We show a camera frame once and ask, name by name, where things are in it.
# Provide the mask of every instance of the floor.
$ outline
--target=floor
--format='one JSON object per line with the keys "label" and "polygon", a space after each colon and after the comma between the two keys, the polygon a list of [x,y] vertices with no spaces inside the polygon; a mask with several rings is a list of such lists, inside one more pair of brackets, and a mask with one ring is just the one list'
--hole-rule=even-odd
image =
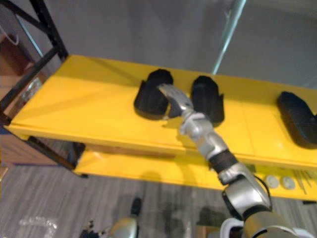
{"label": "floor", "polygon": [[[0,238],[77,238],[93,219],[101,230],[129,214],[143,200],[141,238],[192,238],[196,223],[219,226],[229,217],[220,191],[89,176],[80,178],[56,166],[15,166],[2,181]],[[273,199],[291,225],[317,236],[317,205]]]}

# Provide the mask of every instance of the yellow shelf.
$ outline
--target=yellow shelf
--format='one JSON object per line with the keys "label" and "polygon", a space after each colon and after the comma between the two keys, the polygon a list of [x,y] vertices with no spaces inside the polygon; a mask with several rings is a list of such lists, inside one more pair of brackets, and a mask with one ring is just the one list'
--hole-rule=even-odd
{"label": "yellow shelf", "polygon": [[[265,179],[267,175],[275,175],[280,180],[282,176],[290,176],[295,181],[294,190],[286,190],[281,185],[270,189],[272,196],[303,200],[317,200],[316,180],[302,178],[306,194],[300,189],[293,170],[255,166],[256,175]],[[128,179],[140,179],[165,182],[179,185],[197,186],[223,190],[217,179],[217,174],[210,171],[204,158],[177,155],[175,158],[158,158],[109,154],[86,150],[76,169],[79,174],[93,174]]]}
{"label": "yellow shelf", "polygon": [[[152,121],[134,112],[141,80],[159,67],[69,56],[12,120],[21,138],[41,136],[170,154],[198,155],[179,134],[180,119]],[[174,85],[190,92],[206,73],[166,68]],[[242,162],[317,170],[317,150],[293,143],[276,107],[281,91],[294,92],[317,111],[317,90],[215,75],[224,93],[225,121],[216,128]]]}

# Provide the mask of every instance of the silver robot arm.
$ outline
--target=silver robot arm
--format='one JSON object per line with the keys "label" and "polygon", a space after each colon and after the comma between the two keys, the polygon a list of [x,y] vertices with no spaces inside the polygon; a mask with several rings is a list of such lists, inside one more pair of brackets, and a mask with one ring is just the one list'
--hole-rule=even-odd
{"label": "silver robot arm", "polygon": [[230,213],[244,221],[245,238],[295,238],[295,232],[279,215],[272,212],[268,194],[248,168],[237,161],[211,121],[194,111],[190,99],[178,88],[161,84],[158,89],[171,103],[169,118],[182,117],[180,132],[188,135],[198,151],[226,185],[222,196]]}

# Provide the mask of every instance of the white cable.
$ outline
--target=white cable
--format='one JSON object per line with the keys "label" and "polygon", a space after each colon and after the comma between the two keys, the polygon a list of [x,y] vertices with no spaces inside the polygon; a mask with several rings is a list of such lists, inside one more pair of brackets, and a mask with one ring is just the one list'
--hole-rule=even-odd
{"label": "white cable", "polygon": [[301,237],[301,238],[315,238],[312,234],[310,234],[308,231],[301,229],[301,228],[293,228],[295,233]]}
{"label": "white cable", "polygon": [[235,218],[228,218],[222,224],[220,228],[220,238],[229,238],[230,231],[234,227],[243,227],[243,222],[235,219]]}
{"label": "white cable", "polygon": [[0,25],[0,30],[4,33],[5,37],[15,46],[17,46],[19,44],[19,35],[16,35],[16,41],[14,42],[9,36],[8,34],[5,32],[5,30],[2,28],[2,26]]}

